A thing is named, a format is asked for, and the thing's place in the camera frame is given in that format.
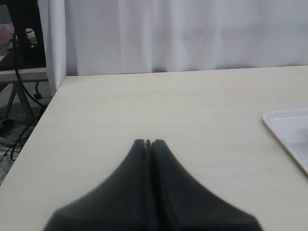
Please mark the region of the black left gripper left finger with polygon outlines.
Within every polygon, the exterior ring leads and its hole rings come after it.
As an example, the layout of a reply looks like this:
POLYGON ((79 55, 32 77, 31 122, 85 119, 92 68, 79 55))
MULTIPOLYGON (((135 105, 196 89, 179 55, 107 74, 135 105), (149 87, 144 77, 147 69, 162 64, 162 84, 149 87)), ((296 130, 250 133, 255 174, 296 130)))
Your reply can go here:
POLYGON ((99 186, 54 212, 46 231, 150 231, 150 142, 135 140, 117 169, 99 186))

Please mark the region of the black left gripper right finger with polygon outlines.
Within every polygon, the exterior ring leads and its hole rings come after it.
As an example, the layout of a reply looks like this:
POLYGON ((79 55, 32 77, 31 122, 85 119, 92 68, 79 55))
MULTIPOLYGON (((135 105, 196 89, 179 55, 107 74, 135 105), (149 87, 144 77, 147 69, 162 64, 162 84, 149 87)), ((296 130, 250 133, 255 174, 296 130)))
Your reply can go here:
POLYGON ((164 140, 151 147, 151 181, 161 231, 261 231, 258 220, 199 183, 164 140))

